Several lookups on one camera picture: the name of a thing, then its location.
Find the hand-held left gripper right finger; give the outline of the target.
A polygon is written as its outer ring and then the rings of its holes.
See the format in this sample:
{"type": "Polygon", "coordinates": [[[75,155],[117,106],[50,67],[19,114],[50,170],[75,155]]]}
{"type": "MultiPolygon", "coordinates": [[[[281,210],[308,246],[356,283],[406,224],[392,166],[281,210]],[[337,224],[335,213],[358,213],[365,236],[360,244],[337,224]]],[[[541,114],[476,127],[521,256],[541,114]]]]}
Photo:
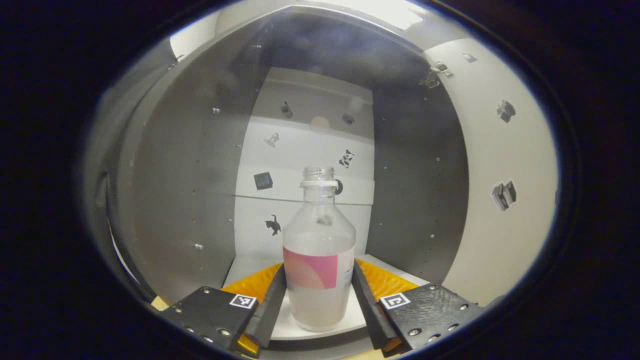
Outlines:
{"type": "Polygon", "coordinates": [[[441,285],[417,285],[361,259],[351,284],[371,343],[384,357],[434,346],[485,310],[441,285]]]}

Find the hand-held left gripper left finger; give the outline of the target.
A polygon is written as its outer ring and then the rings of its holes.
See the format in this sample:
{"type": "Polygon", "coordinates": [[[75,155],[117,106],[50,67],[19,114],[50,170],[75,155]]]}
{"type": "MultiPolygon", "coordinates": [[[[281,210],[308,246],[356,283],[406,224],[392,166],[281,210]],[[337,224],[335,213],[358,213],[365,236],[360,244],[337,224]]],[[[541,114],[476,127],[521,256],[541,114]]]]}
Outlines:
{"type": "Polygon", "coordinates": [[[259,358],[272,339],[286,289],[285,267],[277,263],[222,289],[204,285],[161,316],[216,350],[259,358]]]}

